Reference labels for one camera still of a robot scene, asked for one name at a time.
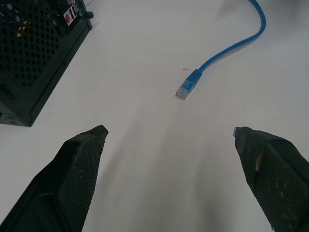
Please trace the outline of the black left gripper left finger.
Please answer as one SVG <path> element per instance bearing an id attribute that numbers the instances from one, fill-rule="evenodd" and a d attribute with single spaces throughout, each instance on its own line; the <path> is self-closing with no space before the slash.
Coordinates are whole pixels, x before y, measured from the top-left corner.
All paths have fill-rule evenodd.
<path id="1" fill-rule="evenodd" d="M 2 232 L 80 232 L 94 195 L 108 130 L 67 140 L 30 182 L 0 225 Z"/>

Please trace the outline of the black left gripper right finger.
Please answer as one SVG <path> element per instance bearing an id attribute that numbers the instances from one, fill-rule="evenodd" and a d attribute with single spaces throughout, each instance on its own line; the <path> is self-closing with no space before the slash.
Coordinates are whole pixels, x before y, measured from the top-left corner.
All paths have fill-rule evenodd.
<path id="1" fill-rule="evenodd" d="M 256 200 L 276 232 L 309 230 L 309 163 L 288 140 L 234 129 L 235 148 Z"/>

